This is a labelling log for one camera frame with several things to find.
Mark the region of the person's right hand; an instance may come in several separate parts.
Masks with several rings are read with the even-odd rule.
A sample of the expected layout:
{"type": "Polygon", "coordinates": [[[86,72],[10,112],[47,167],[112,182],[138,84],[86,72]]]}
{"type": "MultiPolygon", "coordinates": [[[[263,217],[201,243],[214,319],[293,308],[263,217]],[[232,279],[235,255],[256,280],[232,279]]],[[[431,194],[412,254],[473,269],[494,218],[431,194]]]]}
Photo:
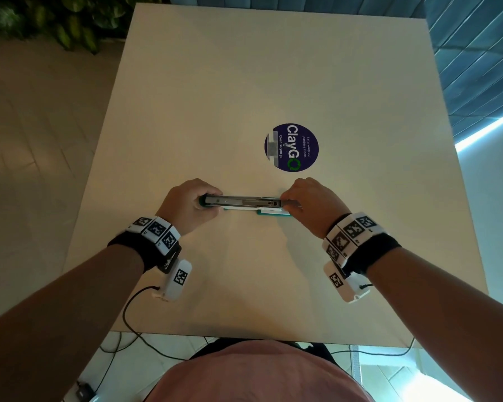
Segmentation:
{"type": "Polygon", "coordinates": [[[289,214],[320,239],[351,214],[349,207],[331,189],[314,178],[298,178],[289,189],[303,189],[303,197],[299,200],[303,211],[289,214]]]}

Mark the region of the person's left hand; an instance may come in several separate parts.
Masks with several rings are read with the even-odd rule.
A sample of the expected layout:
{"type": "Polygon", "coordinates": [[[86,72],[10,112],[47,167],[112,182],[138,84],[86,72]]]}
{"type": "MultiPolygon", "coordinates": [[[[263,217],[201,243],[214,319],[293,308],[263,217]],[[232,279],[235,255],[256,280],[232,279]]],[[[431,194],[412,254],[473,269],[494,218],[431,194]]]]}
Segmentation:
{"type": "Polygon", "coordinates": [[[207,182],[196,178],[171,188],[155,213],[156,216],[172,224],[180,236],[186,236],[213,220],[221,210],[218,207],[199,209],[200,183],[207,182]]]}

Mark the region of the teal stapler with metal top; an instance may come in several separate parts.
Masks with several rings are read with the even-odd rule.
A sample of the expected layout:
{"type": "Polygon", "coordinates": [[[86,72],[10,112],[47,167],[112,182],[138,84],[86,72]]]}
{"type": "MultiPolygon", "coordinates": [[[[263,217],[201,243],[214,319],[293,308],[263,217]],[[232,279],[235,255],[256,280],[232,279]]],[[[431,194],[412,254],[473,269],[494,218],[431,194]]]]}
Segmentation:
{"type": "Polygon", "coordinates": [[[250,210],[263,216],[291,216],[277,197],[247,197],[204,194],[198,199],[202,207],[220,207],[224,210],[250,210]]]}

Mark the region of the person's left forearm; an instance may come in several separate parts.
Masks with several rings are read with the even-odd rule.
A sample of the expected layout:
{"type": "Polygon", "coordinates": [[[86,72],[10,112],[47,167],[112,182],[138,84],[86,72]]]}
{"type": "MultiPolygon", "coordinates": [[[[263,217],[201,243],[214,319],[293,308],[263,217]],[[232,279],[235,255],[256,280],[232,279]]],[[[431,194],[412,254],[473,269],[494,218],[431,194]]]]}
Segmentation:
{"type": "Polygon", "coordinates": [[[0,402],[61,402],[144,272],[111,245],[0,316],[0,402]]]}

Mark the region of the person's right forearm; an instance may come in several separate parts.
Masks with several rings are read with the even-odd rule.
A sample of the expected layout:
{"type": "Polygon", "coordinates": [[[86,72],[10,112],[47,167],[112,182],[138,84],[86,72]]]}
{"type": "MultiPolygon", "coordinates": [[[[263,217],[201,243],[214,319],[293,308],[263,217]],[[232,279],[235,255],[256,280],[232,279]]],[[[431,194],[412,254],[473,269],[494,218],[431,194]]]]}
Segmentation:
{"type": "Polygon", "coordinates": [[[475,402],[503,402],[503,304],[404,248],[367,277],[429,356],[475,402]]]}

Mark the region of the round dark blue sticker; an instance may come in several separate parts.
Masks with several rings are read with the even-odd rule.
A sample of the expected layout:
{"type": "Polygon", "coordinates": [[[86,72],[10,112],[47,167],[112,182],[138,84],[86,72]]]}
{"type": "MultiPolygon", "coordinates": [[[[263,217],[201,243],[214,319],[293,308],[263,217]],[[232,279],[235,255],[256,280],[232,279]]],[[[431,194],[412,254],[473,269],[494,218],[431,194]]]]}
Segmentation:
{"type": "Polygon", "coordinates": [[[275,126],[264,141],[267,159],[275,168],[289,173],[310,168],[315,164],[319,151],[313,132],[296,123],[275,126]]]}

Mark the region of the person's pink shirt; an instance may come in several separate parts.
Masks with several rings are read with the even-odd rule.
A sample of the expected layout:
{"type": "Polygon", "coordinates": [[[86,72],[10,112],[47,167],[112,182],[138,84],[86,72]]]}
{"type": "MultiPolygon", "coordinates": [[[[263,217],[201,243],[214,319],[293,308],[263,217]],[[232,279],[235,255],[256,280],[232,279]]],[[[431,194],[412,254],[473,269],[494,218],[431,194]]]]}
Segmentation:
{"type": "Polygon", "coordinates": [[[145,402],[375,402],[325,346],[219,338],[170,368],[145,402]]]}

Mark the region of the green leafy plant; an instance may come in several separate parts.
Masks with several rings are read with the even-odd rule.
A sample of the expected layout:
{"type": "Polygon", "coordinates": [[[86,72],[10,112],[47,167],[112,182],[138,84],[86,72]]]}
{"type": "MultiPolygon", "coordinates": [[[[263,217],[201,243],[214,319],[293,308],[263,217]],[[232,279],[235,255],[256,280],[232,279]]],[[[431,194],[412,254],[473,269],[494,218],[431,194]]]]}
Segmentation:
{"type": "Polygon", "coordinates": [[[102,40],[125,40],[137,3],[170,0],[0,0],[0,36],[53,38],[64,50],[96,55],[102,40]]]}

